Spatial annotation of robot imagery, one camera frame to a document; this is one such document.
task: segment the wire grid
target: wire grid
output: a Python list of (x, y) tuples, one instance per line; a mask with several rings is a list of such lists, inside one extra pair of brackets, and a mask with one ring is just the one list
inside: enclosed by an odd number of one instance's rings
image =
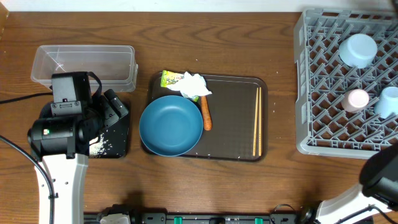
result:
[[(377, 55), (364, 69), (351, 68), (339, 57), (339, 44), (354, 34), (367, 34), (377, 43)], [(312, 135), (307, 145), (380, 151), (398, 143), (398, 115), (382, 119), (373, 110), (383, 88), (398, 86), (398, 26), (365, 22), (354, 26), (332, 18), (308, 24), (307, 37), (307, 97), (312, 111), (308, 121)], [(367, 91), (370, 101), (366, 109), (349, 113), (342, 108), (341, 101), (345, 92), (356, 88)]]

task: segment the chopstick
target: chopstick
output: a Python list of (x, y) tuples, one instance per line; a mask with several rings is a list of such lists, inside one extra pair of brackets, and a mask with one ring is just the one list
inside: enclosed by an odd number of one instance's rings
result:
[(257, 112), (259, 104), (259, 89), (256, 91), (256, 112), (254, 113), (254, 137), (253, 137), (253, 156), (256, 156), (256, 137), (257, 137)]
[(262, 101), (261, 101), (261, 87), (259, 87), (260, 91), (259, 91), (259, 156), (261, 156), (261, 152), (262, 152), (262, 147), (261, 147), (261, 123), (262, 123), (262, 119), (261, 119), (261, 106), (262, 106)]

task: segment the wooden chopsticks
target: wooden chopsticks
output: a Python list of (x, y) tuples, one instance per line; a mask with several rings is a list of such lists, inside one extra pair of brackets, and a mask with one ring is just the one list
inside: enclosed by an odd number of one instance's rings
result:
[(257, 88), (256, 91), (256, 111), (254, 112), (254, 136), (253, 136), (253, 156), (256, 156), (256, 143), (257, 143), (257, 121), (259, 123), (259, 156), (261, 156), (262, 147), (261, 147), (261, 110), (262, 110), (262, 100), (261, 100), (261, 87)]

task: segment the blue plate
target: blue plate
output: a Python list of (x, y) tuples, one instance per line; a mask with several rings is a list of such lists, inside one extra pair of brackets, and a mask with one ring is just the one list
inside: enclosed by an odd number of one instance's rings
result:
[(139, 135), (144, 145), (161, 156), (179, 156), (193, 148), (203, 131), (203, 118), (190, 100), (164, 96), (142, 113)]

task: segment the white cup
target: white cup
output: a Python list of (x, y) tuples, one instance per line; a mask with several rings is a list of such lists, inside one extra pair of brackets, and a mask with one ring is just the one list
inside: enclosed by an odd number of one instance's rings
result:
[(350, 67), (364, 68), (377, 54), (377, 44), (366, 34), (355, 34), (340, 44), (339, 56)]
[(357, 113), (363, 110), (369, 103), (369, 94), (365, 90), (350, 90), (344, 94), (341, 105), (344, 110)]
[(380, 114), (383, 119), (391, 114), (398, 114), (398, 87), (384, 88), (379, 96), (379, 101), (374, 106), (374, 113)]

